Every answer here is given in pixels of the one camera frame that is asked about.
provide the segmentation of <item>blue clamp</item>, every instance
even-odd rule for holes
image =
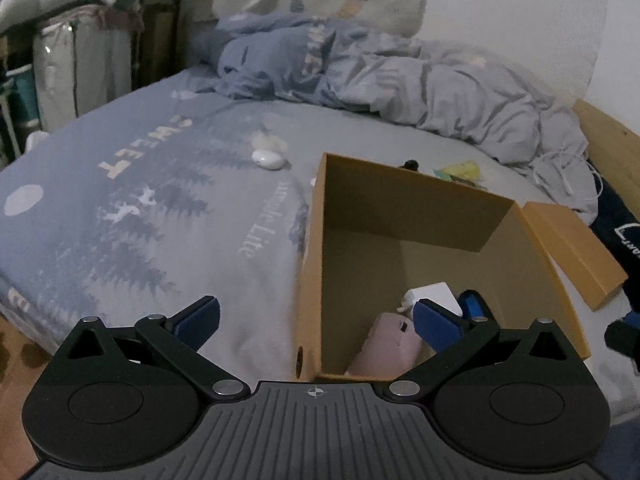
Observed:
[[[640,312],[634,312],[632,310],[625,317],[623,317],[622,321],[624,321],[629,326],[640,330]]]
[[[220,304],[213,296],[204,296],[175,316],[164,327],[178,340],[196,352],[220,326]]]
[[[436,352],[446,350],[471,330],[470,320],[473,318],[494,319],[482,296],[474,290],[460,294],[458,304],[462,317],[427,299],[418,301],[414,306],[415,332]]]

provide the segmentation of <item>black pole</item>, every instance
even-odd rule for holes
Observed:
[[[175,0],[174,26],[171,31],[171,51],[169,52],[169,66],[172,74],[176,72],[176,55],[178,49],[178,26],[180,25],[180,6],[182,0]]]

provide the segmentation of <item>gray duvet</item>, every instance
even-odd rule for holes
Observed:
[[[584,221],[596,217],[577,117],[531,74],[489,53],[272,12],[223,18],[196,38],[193,54],[217,70],[218,93],[365,110],[465,140]]]

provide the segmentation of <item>gray bag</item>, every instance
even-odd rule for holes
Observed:
[[[39,24],[33,68],[43,130],[54,132],[131,92],[130,27],[115,23],[114,12],[87,5]]]

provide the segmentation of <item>wooden bed frame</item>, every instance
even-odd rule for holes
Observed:
[[[586,101],[578,100],[574,112],[589,140],[589,158],[640,219],[640,136]]]

